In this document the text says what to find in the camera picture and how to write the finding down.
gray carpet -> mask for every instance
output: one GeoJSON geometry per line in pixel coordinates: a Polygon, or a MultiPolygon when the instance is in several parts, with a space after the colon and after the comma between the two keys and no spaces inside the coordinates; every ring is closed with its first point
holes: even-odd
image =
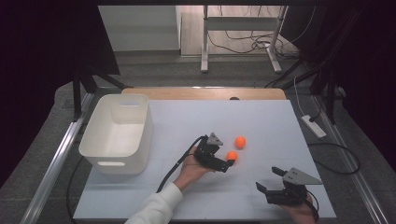
{"type": "MultiPolygon", "coordinates": [[[[199,60],[196,58],[176,59],[161,63],[136,62],[119,58],[119,63],[121,76],[115,76],[115,78],[126,85],[135,87],[222,86],[262,88],[269,80],[279,77],[273,72],[271,64],[263,58],[211,58],[209,60],[209,72],[204,75],[200,72],[199,60]]],[[[284,69],[292,64],[293,61],[281,62],[284,69]]],[[[301,74],[305,69],[305,66],[301,65],[288,77],[288,80],[292,80],[294,74],[301,74]]],[[[111,86],[100,78],[96,78],[96,80],[99,86],[111,86]]],[[[314,116],[318,113],[318,107],[307,90],[311,80],[308,79],[298,84],[297,87],[302,110],[305,114],[314,116]]],[[[120,92],[120,90],[107,89],[107,92],[113,91],[120,92]]],[[[286,90],[286,94],[293,104],[296,116],[301,117],[302,114],[297,106],[294,88],[286,90]]],[[[98,93],[94,101],[97,102],[101,95],[103,94],[98,93]]],[[[383,206],[389,222],[396,223],[396,174],[360,130],[359,126],[347,114],[341,105],[341,101],[335,103],[334,115],[336,126],[346,141],[346,145],[359,156],[361,172],[383,206]]],[[[1,223],[20,223],[21,217],[35,194],[35,190],[72,118],[72,87],[71,84],[67,84],[57,91],[55,105],[41,132],[10,179],[0,190],[1,223]]],[[[321,119],[317,119],[317,122],[324,128],[321,119]]],[[[331,141],[330,137],[318,140],[302,123],[301,128],[307,143],[331,141]]],[[[37,223],[72,223],[68,219],[65,195],[69,178],[80,158],[78,139],[71,148],[64,168],[37,223]]],[[[345,166],[340,159],[338,148],[320,146],[311,147],[310,150],[314,159],[331,167],[344,169],[345,166]]],[[[321,166],[317,167],[337,215],[336,219],[321,220],[319,223],[374,223],[350,176],[336,175],[321,166]]],[[[77,169],[70,191],[72,208],[75,208],[78,203],[90,168],[89,163],[83,160],[77,169]]]]}

orange ball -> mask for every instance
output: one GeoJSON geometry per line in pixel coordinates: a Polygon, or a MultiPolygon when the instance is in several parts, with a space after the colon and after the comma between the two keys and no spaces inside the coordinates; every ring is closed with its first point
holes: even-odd
{"type": "Polygon", "coordinates": [[[227,161],[236,161],[238,159],[238,154],[234,151],[227,152],[227,156],[225,157],[227,161]]]}
{"type": "Polygon", "coordinates": [[[239,148],[242,148],[245,146],[245,144],[247,143],[247,140],[245,139],[245,137],[243,136],[237,136],[235,138],[235,145],[239,148]]]}

power strip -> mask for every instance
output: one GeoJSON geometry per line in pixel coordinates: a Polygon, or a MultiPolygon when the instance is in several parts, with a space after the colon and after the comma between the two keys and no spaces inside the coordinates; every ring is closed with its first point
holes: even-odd
{"type": "Polygon", "coordinates": [[[316,122],[309,121],[310,118],[311,117],[309,117],[309,115],[301,117],[305,125],[317,136],[317,138],[326,136],[326,133],[323,132],[323,130],[317,125],[316,122]]]}

white sleeve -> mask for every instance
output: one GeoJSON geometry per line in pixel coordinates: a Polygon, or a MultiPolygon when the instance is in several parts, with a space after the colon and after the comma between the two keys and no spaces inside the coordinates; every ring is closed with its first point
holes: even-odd
{"type": "Polygon", "coordinates": [[[148,196],[140,210],[125,224],[167,224],[171,220],[173,209],[182,199],[180,189],[174,183],[169,183],[160,193],[148,196]]]}

human hand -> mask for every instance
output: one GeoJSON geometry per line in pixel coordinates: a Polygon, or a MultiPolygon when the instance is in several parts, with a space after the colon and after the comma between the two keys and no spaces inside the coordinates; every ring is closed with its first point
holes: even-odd
{"type": "Polygon", "coordinates": [[[181,166],[180,174],[174,181],[174,184],[182,191],[189,184],[201,178],[207,172],[214,172],[214,170],[202,166],[193,156],[197,147],[190,150],[189,156],[184,159],[181,166]]]}
{"type": "MultiPolygon", "coordinates": [[[[312,203],[312,198],[309,194],[307,194],[306,199],[312,203]]],[[[279,205],[281,208],[285,209],[293,221],[296,224],[315,224],[317,223],[314,219],[314,214],[311,208],[306,205],[306,203],[302,203],[296,206],[288,206],[288,205],[279,205]]]]}

